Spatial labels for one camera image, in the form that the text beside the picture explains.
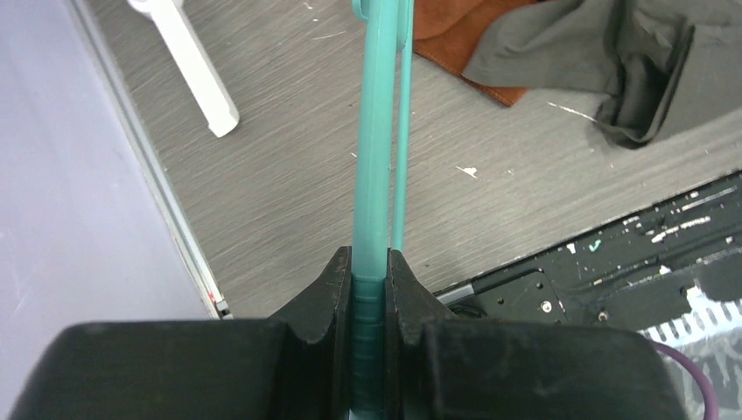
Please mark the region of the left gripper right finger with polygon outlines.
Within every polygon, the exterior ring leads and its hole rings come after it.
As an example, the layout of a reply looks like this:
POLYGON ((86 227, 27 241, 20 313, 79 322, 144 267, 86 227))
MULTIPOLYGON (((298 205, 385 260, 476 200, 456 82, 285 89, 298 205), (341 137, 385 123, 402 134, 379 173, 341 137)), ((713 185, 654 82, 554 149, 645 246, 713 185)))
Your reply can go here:
POLYGON ((388 254, 388 419, 684 419, 635 332, 459 318, 388 254))

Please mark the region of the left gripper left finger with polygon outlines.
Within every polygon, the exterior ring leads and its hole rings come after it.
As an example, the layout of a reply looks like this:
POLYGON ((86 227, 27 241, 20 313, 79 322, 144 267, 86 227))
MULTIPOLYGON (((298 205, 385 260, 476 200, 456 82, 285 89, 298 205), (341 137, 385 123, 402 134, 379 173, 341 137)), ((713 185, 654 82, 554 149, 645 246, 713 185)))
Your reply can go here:
POLYGON ((351 250, 268 318, 62 331, 13 419, 342 419, 351 250))

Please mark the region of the teal hanger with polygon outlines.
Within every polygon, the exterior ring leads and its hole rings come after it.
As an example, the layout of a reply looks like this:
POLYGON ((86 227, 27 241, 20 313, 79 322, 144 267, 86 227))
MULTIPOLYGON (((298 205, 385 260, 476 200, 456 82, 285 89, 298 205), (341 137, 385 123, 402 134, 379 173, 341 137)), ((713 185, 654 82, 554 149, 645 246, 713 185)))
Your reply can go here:
POLYGON ((385 285, 396 56, 411 39, 411 1, 354 1, 365 23, 353 206, 350 418, 383 419, 385 285))

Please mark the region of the dark grey underwear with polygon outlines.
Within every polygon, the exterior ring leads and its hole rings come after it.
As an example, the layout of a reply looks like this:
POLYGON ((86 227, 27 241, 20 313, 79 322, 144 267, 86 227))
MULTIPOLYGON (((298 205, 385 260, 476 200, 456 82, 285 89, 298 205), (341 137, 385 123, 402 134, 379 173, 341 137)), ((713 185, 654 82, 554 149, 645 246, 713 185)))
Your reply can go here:
POLYGON ((741 107, 738 1, 544 1, 496 19, 464 76, 605 95, 595 123, 646 144, 741 107))

